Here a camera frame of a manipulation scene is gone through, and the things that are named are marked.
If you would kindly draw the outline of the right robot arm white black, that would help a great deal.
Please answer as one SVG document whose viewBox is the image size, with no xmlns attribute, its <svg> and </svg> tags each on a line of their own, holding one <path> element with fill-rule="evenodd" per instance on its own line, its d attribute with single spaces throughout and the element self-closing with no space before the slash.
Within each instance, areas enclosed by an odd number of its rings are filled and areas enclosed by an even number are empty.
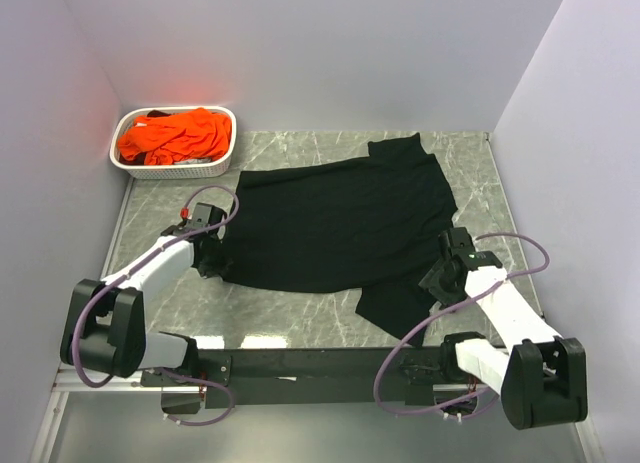
<svg viewBox="0 0 640 463">
<path fill-rule="evenodd" d="M 496 392 L 519 430 L 580 422 L 588 414 L 586 352 L 564 338 L 527 303 L 490 252 L 443 258 L 420 281 L 443 307 L 468 297 L 497 331 L 503 347 L 479 333 L 448 335 L 439 370 L 460 382 L 473 375 Z"/>
</svg>

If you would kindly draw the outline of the black t-shirt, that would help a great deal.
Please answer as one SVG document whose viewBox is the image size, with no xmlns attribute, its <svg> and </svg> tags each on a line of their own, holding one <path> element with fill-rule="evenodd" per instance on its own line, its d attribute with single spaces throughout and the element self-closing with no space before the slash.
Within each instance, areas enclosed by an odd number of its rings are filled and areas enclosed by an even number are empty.
<svg viewBox="0 0 640 463">
<path fill-rule="evenodd" d="M 372 142 L 364 157 L 244 171 L 222 242 L 223 279 L 297 293 L 357 289 L 359 316 L 419 347 L 435 298 L 419 283 L 457 206 L 419 135 Z"/>
</svg>

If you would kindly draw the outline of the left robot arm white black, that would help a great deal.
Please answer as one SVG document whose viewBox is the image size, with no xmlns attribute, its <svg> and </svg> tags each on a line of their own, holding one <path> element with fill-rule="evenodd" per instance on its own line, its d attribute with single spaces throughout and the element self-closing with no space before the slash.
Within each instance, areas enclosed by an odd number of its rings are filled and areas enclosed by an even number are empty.
<svg viewBox="0 0 640 463">
<path fill-rule="evenodd" d="M 119 272 L 75 286 L 60 346 L 63 363 L 73 365 L 78 355 L 84 369 L 109 378 L 164 368 L 179 385 L 202 374 L 194 338 L 146 331 L 145 303 L 191 268 L 203 278 L 221 274 L 226 266 L 222 241 L 214 232 L 168 246 L 173 239 L 162 236 Z"/>
</svg>

